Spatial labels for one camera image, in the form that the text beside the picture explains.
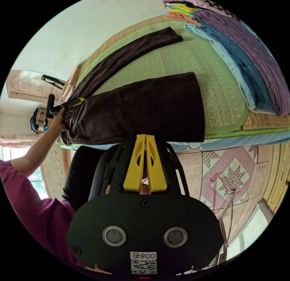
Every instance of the purple sleeve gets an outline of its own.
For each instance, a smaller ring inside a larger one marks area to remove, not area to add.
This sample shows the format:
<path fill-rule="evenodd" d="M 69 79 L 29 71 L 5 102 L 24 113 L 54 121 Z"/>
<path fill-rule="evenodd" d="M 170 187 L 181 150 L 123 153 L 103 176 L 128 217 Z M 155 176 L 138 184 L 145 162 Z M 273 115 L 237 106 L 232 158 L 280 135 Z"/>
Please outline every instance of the purple sleeve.
<path fill-rule="evenodd" d="M 10 161 L 0 160 L 0 177 L 16 214 L 36 241 L 50 253 L 78 265 L 65 240 L 72 219 L 68 204 L 41 200 L 29 179 Z"/>

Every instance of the grabber tool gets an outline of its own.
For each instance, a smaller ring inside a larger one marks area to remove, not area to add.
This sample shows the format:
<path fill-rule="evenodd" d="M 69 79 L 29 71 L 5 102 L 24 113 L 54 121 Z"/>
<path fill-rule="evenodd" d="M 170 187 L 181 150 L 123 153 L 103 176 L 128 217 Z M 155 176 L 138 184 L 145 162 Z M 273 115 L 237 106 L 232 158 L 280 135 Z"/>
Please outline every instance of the grabber tool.
<path fill-rule="evenodd" d="M 53 117 L 56 116 L 62 108 L 65 108 L 65 110 L 67 111 L 75 106 L 80 105 L 84 100 L 85 100 L 84 98 L 79 97 L 75 100 L 69 100 L 65 103 L 62 103 L 61 105 L 54 106 L 55 96 L 54 94 L 51 93 L 48 96 L 47 108 L 46 108 L 47 125 L 51 126 Z M 69 129 L 67 124 L 65 124 L 65 128 L 66 130 Z"/>

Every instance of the mattress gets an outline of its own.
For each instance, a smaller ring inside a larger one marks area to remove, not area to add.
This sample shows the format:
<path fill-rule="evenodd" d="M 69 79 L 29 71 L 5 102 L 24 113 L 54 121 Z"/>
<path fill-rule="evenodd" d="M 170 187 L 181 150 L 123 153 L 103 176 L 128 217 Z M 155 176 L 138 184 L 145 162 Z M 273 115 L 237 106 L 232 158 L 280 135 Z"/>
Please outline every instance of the mattress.
<path fill-rule="evenodd" d="M 239 136 L 225 139 L 206 140 L 203 143 L 177 143 L 169 142 L 175 152 L 198 152 L 198 151 L 214 151 L 234 147 L 242 147 L 249 145 L 273 145 L 284 143 L 290 140 L 290 132 L 278 132 L 271 134 Z M 77 150 L 81 145 L 66 146 L 62 143 L 61 139 L 58 140 L 61 148 Z M 107 150 L 112 145 L 86 145 L 88 147 Z"/>

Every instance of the yellow clip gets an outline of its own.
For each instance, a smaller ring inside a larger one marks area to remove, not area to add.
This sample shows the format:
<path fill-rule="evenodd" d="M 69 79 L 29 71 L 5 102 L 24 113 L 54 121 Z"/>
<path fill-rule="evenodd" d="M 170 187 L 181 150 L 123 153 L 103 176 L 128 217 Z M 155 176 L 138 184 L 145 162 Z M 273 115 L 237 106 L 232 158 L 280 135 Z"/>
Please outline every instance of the yellow clip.
<path fill-rule="evenodd" d="M 127 175 L 124 181 L 124 189 L 127 191 L 141 191 L 143 167 L 144 167 L 144 151 L 145 151 L 146 135 L 137 135 L 135 147 L 130 160 Z"/>
<path fill-rule="evenodd" d="M 81 104 L 85 99 L 84 99 L 83 97 L 79 97 L 78 100 L 79 100 L 79 103 L 76 103 L 75 105 L 73 105 L 72 108 L 73 108 L 74 106 L 78 106 L 78 105 L 80 105 L 80 104 Z"/>
<path fill-rule="evenodd" d="M 152 192 L 165 191 L 167 189 L 167 183 L 157 150 L 155 137 L 150 135 L 137 135 L 129 168 L 124 181 L 124 189 L 139 193 L 141 191 L 145 144 L 147 153 L 149 193 L 151 194 Z"/>
<path fill-rule="evenodd" d="M 151 194 L 152 192 L 165 191 L 167 189 L 167 183 L 154 136 L 146 135 L 146 150 L 149 193 Z"/>

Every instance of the purple cloth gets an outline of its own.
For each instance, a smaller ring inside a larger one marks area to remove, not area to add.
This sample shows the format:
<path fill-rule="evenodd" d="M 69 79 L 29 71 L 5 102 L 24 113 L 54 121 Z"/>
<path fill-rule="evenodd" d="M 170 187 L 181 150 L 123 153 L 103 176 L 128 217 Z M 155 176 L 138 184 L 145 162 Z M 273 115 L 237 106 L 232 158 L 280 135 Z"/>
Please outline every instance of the purple cloth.
<path fill-rule="evenodd" d="M 66 233 L 75 214 L 67 201 L 40 199 L 31 182 L 10 161 L 0 160 L 0 177 L 8 199 L 30 234 L 52 255 L 83 267 L 68 244 Z"/>
<path fill-rule="evenodd" d="M 290 113 L 290 92 L 280 67 L 255 36 L 234 18 L 210 10 L 198 10 L 194 16 L 232 39 L 249 56 L 261 73 L 277 115 Z"/>

